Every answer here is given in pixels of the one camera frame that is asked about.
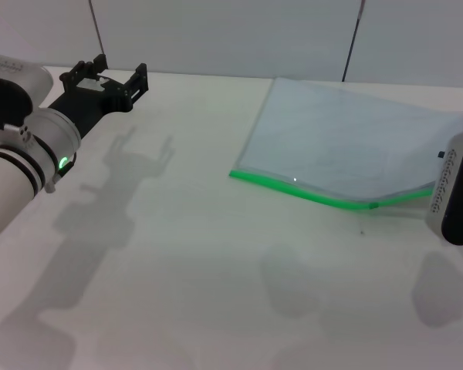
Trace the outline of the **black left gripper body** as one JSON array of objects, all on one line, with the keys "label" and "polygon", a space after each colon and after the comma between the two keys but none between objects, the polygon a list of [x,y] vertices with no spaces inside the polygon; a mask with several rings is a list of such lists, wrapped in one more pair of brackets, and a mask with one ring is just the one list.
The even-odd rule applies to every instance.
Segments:
[{"label": "black left gripper body", "polygon": [[74,86],[71,78],[60,76],[64,93],[52,104],[50,109],[62,113],[76,127],[84,138],[97,123],[111,113],[128,113],[133,108],[132,80],[122,84],[108,78],[102,85],[103,91]]}]

